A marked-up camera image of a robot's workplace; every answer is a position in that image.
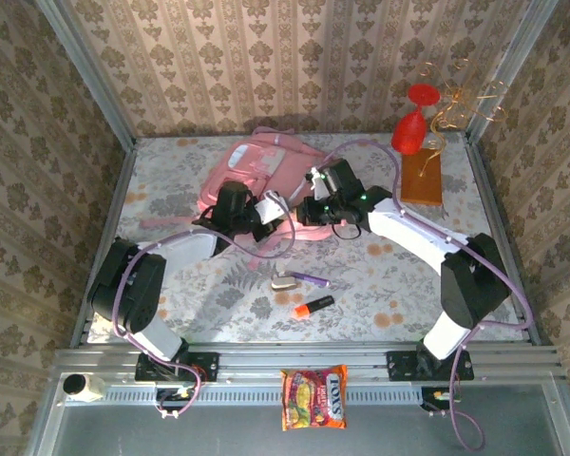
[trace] red glass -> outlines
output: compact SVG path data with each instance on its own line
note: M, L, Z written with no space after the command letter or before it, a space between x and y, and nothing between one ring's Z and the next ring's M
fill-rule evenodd
M422 106L439 102L439 91L428 84L415 84L409 88L409 99L418 107L404 117L392 135L390 145L403 155L418 153L427 135L427 121L422 115Z

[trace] table surface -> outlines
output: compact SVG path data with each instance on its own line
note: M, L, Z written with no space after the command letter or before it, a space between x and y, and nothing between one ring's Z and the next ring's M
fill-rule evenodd
M243 137L161 138L138 141L137 161L121 213L118 236L136 242L158 240L182 225L143 228L142 220L197 216L200 185L230 146ZM300 135L305 143L331 151L354 139L390 143L390 134ZM419 214L455 231L490 233L485 210L466 156L463 136L447 134L442 155L443 206L411 205ZM351 146L342 155L364 185L390 188L394 169L381 150ZM283 250L283 240L272 253ZM297 241L293 250L248 269L250 258L229 248L168 277L162 287L159 315L193 343L276 341L418 340L441 313L440 278L426 263L387 238L364 233L356 240L335 236ZM332 283L320 289L302 283L275 293L274 273L299 271ZM335 304L308 319L293 318L295 306L324 295ZM507 299L493 313L499 321L518 322ZM520 340L523 335L486 328L480 340ZM111 324L95 314L88 343L115 342Z

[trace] snack packet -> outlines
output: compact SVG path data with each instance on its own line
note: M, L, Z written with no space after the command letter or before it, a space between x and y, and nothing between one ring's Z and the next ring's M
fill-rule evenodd
M282 370L283 430L346 427L347 367Z

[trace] purple pen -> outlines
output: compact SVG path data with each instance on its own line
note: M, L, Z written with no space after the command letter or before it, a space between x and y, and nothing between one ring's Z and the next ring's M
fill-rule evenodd
M295 277L299 280L305 280L307 282L312 282L321 288L330 286L330 281L326 278L315 277L314 275L308 275L308 274L302 274L302 273L295 273L292 271L288 271L287 275L291 276L291 277Z

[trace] aluminum frame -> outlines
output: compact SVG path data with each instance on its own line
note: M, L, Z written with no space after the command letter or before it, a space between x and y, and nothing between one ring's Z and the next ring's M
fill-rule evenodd
M392 382L389 380L386 353L415 350L413 343L286 343L286 344L198 344L193 352L219 352L220 367L213 392L260 391L278 393L280 369L321 369L336 364L349 367L349 389L359 394L389 389L413 390L422 386L443 386L444 382ZM485 343L468 346L475 370L475 380L465 388L488 386L540 385L548 405L563 454L570 455L570 397L565 372L554 347L532 346L527 342ZM71 373L89 373L102 378L109 387L128 389L133 395L147 394L153 384L134 381L139 351L126 344L88 346L57 352L48 389L39 409L28 447L29 455L51 454L66 407L95 407L73 404L63 393L63 379ZM173 386L161 384L162 387ZM135 401L135 396L127 396ZM152 405L146 400L138 405ZM240 401L221 400L221 405L240 407ZM196 407L206 402L199 401Z
M137 152L135 150L124 156L121 174L118 177L116 188L112 194L112 202L110 203L110 208L107 211L107 217L105 218L102 238L99 241L99 246L97 247L97 252L95 253L95 258L93 259L93 264L88 274L83 302L81 303L80 311L78 312L78 317L76 319L76 325L74 326L74 332L72 333L72 338L69 342L69 347L71 349L74 349L86 342L86 334L90 328L90 321L93 319L93 310L86 302L86 297L88 296L93 280L95 280L95 276L99 272L99 268L102 266L104 258L112 245L114 237L116 236L118 222L123 210L124 199L126 198L129 182L133 175L136 159Z
M499 211L499 205L496 201L494 192L492 192L492 186L490 185L484 161L482 160L481 147L473 141L467 140L465 142L465 149L471 165L471 170L473 171L475 182L477 183L477 189L479 190L482 204L484 205L487 223L490 227L490 231L492 232L492 237L496 241L496 246L501 254L501 259L503 260L504 271L515 286L523 290L524 286L520 275L519 262L513 255L511 244L506 236L503 217ZM523 315L523 308L520 300L514 294L511 294L510 297L517 317L521 321L524 321L525 315ZM536 323L532 323L526 332L530 341L534 345L541 345L543 343Z

